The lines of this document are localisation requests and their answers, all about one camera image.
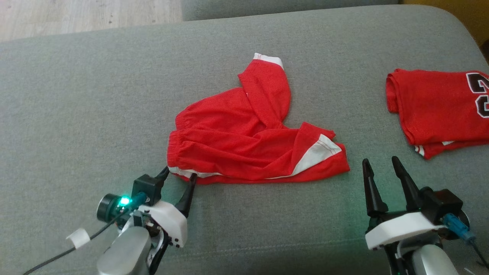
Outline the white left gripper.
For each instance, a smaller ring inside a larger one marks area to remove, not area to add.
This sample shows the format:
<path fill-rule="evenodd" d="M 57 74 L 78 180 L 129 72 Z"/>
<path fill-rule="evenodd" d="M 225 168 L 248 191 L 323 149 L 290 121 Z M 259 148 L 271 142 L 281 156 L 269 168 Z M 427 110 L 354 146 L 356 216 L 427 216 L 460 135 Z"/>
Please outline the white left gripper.
<path fill-rule="evenodd" d="M 164 167 L 155 176 L 156 184 L 164 184 L 170 171 Z M 191 174 L 185 192 L 180 200 L 174 205 L 169 202 L 159 201 L 154 206 L 141 205 L 136 213 L 142 215 L 143 228 L 157 231 L 157 235 L 150 236 L 150 249 L 144 257 L 147 262 L 149 273 L 156 273 L 159 263 L 169 246 L 183 248 L 188 238 L 188 221 L 191 203 L 196 187 L 198 175 Z"/>

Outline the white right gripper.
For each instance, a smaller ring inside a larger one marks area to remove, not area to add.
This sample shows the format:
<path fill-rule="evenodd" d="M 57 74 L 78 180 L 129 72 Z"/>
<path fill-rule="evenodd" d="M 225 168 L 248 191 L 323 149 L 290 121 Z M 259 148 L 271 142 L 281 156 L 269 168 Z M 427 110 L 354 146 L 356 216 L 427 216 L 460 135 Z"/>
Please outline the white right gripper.
<path fill-rule="evenodd" d="M 423 201 L 419 188 L 397 156 L 392 157 L 393 169 L 401 182 L 406 211 L 419 210 Z M 378 217 L 389 211 L 374 181 L 374 171 L 368 159 L 362 160 L 362 172 L 367 215 Z M 384 249 L 391 275 L 445 275 L 446 253 L 441 248 L 440 230 L 420 212 L 403 214 L 380 223 L 366 235 L 368 249 Z"/>

